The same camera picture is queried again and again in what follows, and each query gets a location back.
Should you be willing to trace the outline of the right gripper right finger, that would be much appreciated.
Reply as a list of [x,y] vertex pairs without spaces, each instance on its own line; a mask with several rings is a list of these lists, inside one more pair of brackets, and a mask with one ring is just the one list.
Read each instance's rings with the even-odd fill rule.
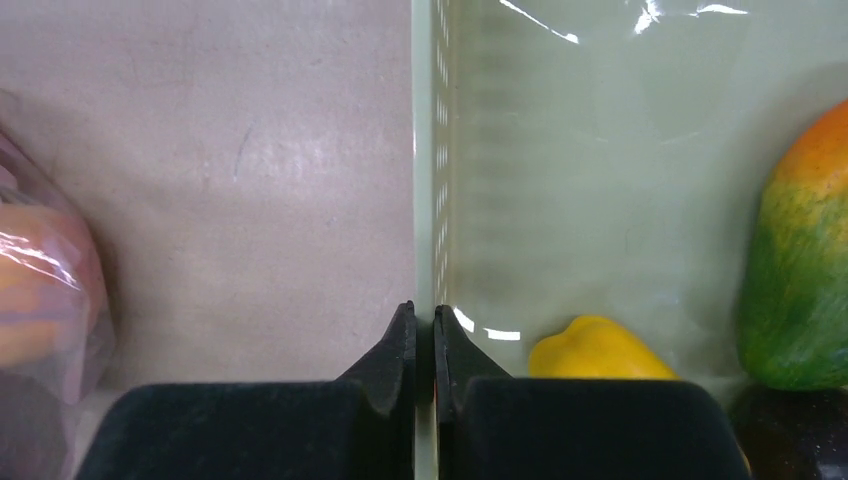
[[669,380],[515,378],[452,308],[433,322],[442,479],[746,479],[720,405]]

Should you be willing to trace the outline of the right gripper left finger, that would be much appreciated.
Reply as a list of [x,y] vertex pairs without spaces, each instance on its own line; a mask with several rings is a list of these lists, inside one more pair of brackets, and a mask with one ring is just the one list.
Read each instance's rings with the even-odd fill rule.
[[81,479],[410,479],[417,320],[400,304],[338,378],[145,385],[108,410]]

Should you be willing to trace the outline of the yellow toy bell pepper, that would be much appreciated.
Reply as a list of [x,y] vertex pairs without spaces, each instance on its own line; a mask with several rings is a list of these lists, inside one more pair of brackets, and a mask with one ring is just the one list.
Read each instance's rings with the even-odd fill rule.
[[662,349],[602,316],[540,340],[494,459],[475,474],[540,479],[746,479],[722,406]]

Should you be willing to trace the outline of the green plastic basket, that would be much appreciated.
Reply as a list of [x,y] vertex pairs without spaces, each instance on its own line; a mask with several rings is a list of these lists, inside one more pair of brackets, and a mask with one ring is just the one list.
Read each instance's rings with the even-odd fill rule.
[[609,318],[729,409],[776,163],[847,104],[843,1],[417,1],[420,308],[515,378]]

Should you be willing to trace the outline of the dark purple toy plum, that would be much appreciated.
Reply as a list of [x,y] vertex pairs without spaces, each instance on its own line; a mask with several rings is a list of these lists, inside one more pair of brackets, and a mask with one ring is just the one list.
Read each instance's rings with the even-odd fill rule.
[[847,392],[751,386],[729,409],[755,479],[845,479]]

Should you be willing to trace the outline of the clear zip top bag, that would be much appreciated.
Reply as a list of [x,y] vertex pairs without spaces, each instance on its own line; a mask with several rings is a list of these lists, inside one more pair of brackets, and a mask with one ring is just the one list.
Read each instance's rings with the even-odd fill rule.
[[115,343],[83,216],[1,129],[1,476],[69,479],[80,405]]

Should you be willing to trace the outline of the green orange toy mango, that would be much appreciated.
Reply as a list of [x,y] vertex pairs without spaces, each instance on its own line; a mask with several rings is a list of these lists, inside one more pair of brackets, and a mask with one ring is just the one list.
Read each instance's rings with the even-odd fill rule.
[[847,384],[847,104],[772,169],[736,307],[742,368],[780,390]]

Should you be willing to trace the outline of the toy peach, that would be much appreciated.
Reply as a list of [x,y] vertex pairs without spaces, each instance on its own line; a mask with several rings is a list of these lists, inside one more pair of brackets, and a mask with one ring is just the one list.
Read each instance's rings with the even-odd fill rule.
[[1,206],[1,366],[80,347],[105,308],[84,220],[40,205]]

